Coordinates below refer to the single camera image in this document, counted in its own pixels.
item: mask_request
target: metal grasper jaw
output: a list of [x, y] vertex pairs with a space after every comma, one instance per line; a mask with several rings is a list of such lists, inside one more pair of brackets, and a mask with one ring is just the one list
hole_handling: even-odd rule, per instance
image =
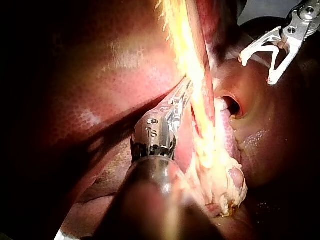
[[[296, 6], [289, 13], [289, 18], [291, 19], [289, 25], [286, 27], [277, 26], [251, 43], [240, 53], [239, 61], [245, 67], [253, 54], [257, 52], [272, 52], [267, 83], [275, 85], [294, 60], [307, 37], [314, 34], [319, 28], [319, 14], [319, 0], [309, 0], [304, 5]], [[287, 56], [275, 69], [279, 48], [284, 49]]]
[[131, 137], [132, 162], [149, 155], [174, 158], [178, 129], [193, 92], [192, 81], [181, 82], [135, 125]]

